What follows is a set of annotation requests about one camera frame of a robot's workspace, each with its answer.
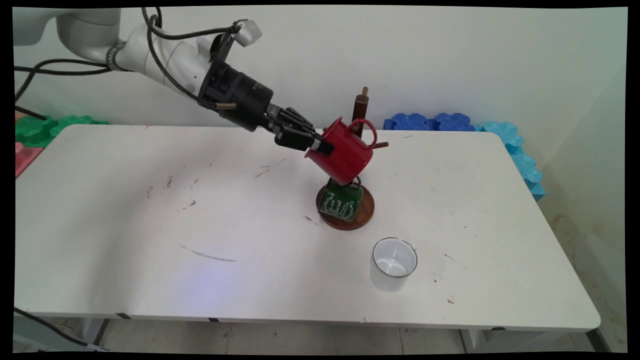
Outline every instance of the mug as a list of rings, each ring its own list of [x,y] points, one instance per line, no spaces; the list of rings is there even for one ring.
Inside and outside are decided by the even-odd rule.
[[[408,242],[384,238],[373,247],[371,280],[385,291],[398,291],[418,265],[418,255]]]
[[[365,144],[351,132],[351,128],[360,123],[367,124],[373,132],[373,142],[370,145]],[[376,129],[367,119],[356,119],[347,126],[342,123],[342,117],[339,117],[322,136],[333,144],[333,152],[325,155],[319,151],[309,150],[305,158],[313,160],[340,185],[349,184],[364,170],[373,156],[373,147],[378,141]]]
[[[360,201],[364,195],[360,178],[357,179],[357,185],[351,183],[346,186],[341,186],[335,180],[329,179],[320,200],[318,212],[352,222],[356,218]]]

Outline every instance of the green mug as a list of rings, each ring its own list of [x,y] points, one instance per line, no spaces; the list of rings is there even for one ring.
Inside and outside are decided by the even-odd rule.
[[[356,178],[358,179],[358,184],[351,183],[345,186],[329,178],[318,206],[318,212],[347,222],[353,221],[360,207],[362,195],[364,195],[360,178]]]

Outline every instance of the pink foam block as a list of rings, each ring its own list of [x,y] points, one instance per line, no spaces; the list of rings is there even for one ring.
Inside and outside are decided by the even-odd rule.
[[[15,143],[15,178],[26,169],[29,164],[44,150],[43,147],[26,147]]]

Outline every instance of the round wooden base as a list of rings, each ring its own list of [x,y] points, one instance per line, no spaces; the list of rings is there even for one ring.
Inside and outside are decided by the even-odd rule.
[[[320,206],[320,200],[322,199],[322,195],[324,194],[324,188],[326,188],[326,185],[320,189],[316,196],[316,208]],[[347,222],[339,218],[327,215],[325,213],[318,212],[320,214],[320,217],[330,227],[338,230],[348,231],[363,227],[373,216],[373,211],[376,209],[376,203],[375,201],[373,201],[373,195],[371,195],[367,188],[363,186],[362,189],[364,190],[364,195],[362,195],[360,207],[358,208],[358,212],[356,213],[356,218],[353,219],[352,222]]]

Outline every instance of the red mug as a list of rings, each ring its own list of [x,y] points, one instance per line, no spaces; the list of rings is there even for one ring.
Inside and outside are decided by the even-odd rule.
[[[351,128],[361,122],[367,124],[373,132],[373,143],[370,145],[365,144],[351,132]],[[319,151],[309,150],[305,158],[313,160],[340,185],[349,184],[364,170],[373,156],[373,147],[378,141],[376,128],[367,119],[356,119],[347,126],[342,123],[342,117],[339,117],[322,136],[333,144],[333,152],[325,155]]]

